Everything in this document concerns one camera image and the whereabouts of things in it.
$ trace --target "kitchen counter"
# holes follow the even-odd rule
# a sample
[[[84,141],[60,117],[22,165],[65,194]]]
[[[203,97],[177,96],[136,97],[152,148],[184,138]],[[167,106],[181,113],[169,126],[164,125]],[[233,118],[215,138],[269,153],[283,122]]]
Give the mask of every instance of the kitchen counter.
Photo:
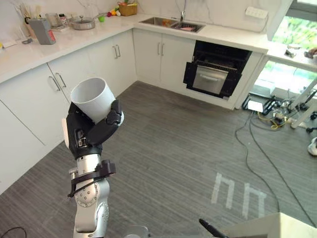
[[[307,58],[304,56],[303,49],[295,50],[296,55],[294,58],[290,58],[285,55],[285,51],[287,49],[287,45],[277,43],[277,42],[269,42],[268,43],[269,50],[267,52],[266,57],[268,60],[273,62],[286,64],[289,66],[293,66],[296,68],[301,68],[304,70],[317,72],[317,56],[315,55],[313,59]]]
[[[96,27],[92,30],[76,31],[70,28],[65,32],[54,32],[56,38],[54,45],[40,45],[36,40],[27,45],[19,42],[0,53],[0,83],[41,64],[132,28],[227,45],[263,54],[268,51],[266,34],[215,25],[206,25],[198,33],[191,33],[139,23],[150,17],[152,16],[146,14],[110,17],[106,18],[104,23],[96,22]]]

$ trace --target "wall outlet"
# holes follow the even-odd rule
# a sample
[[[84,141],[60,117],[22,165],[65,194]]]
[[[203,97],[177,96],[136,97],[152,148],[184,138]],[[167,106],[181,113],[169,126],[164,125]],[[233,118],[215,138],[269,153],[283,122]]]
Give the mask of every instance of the wall outlet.
[[[255,8],[255,7],[252,7],[252,6],[249,6],[246,9],[246,15],[247,16],[253,16],[253,17],[256,17],[256,18],[265,19],[267,14],[268,14],[268,11],[265,11],[265,10],[262,10],[262,9],[259,9],[259,8]]]

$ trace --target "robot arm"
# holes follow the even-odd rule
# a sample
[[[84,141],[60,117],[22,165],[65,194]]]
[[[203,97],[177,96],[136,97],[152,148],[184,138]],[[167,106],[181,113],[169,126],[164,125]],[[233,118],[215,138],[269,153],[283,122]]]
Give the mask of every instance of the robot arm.
[[[108,115],[97,124],[73,103],[62,120],[66,146],[77,161],[77,167],[69,171],[72,180],[68,195],[77,203],[74,238],[103,238],[106,234],[110,188],[105,178],[115,173],[115,165],[102,161],[100,155],[102,143],[122,121],[118,100],[112,102]]]

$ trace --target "oven door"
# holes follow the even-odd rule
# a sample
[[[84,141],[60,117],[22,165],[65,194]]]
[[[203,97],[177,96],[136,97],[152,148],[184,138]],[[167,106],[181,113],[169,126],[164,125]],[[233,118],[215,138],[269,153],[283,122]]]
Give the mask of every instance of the oven door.
[[[232,69],[196,62],[187,63],[184,75],[186,88],[223,98],[232,95],[241,75]]]

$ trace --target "faucet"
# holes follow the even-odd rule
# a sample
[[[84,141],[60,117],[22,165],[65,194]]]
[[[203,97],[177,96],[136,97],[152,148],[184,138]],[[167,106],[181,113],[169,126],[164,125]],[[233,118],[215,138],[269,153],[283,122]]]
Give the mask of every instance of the faucet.
[[[185,4],[184,4],[184,10],[182,11],[182,13],[180,14],[180,21],[182,22],[185,18],[185,10],[186,10],[186,0],[185,0]]]

